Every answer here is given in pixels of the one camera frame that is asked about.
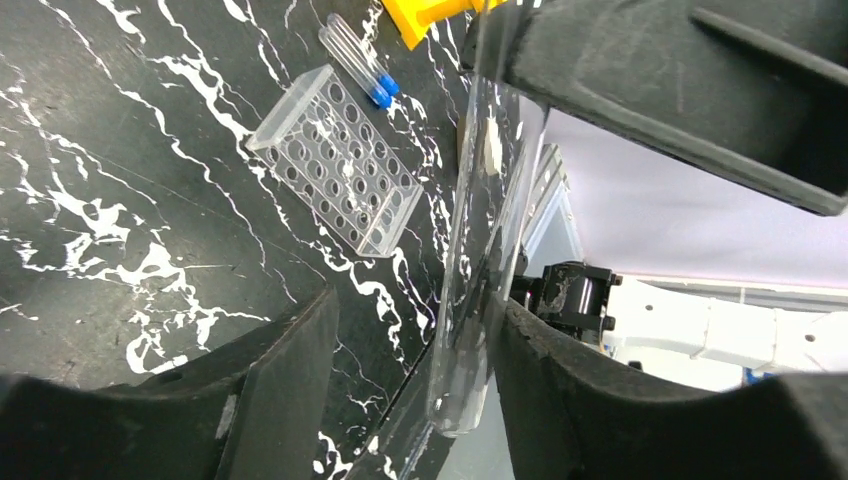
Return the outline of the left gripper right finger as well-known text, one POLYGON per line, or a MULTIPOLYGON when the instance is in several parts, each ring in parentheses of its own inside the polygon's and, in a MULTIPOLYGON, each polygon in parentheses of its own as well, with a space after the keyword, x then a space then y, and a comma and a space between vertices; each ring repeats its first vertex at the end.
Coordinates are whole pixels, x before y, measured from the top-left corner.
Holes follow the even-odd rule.
POLYGON ((506 304, 493 363, 518 479, 843 479, 847 378, 723 393, 643 373, 506 304))

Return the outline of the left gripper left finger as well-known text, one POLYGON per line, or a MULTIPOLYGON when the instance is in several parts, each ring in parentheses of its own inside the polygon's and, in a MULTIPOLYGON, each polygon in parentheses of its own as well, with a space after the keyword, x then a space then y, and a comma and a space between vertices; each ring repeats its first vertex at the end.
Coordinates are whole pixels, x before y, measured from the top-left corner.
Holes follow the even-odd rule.
POLYGON ((5 479, 307 479, 339 300, 307 305, 137 386, 1 379, 5 479))

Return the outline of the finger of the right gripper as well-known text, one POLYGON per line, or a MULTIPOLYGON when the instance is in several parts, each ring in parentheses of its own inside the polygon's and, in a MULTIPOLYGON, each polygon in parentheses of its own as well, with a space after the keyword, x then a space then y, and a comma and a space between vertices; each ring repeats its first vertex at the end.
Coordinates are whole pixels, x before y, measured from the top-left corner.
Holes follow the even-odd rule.
POLYGON ((847 208, 843 1, 508 1, 461 66, 796 208, 847 208))

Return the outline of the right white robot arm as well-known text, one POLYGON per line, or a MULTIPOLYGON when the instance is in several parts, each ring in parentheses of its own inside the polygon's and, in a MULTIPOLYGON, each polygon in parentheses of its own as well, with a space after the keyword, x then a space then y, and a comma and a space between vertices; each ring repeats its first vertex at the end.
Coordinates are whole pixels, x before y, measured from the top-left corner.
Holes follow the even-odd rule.
MULTIPOLYGON (((847 210, 843 1, 485 3, 462 61, 484 78, 797 209, 847 210)), ((792 312, 625 279, 608 346, 768 373, 837 372, 843 312, 792 312)))

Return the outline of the blue capped vial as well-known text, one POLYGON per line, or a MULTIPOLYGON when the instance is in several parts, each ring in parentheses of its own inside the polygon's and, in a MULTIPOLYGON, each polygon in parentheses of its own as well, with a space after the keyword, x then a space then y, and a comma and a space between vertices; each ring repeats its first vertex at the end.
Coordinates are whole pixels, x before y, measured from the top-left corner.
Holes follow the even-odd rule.
POLYGON ((378 109, 387 110, 392 105, 400 92, 398 83, 374 56, 366 52, 362 41, 339 14, 327 16, 325 25, 319 30, 319 40, 378 109))

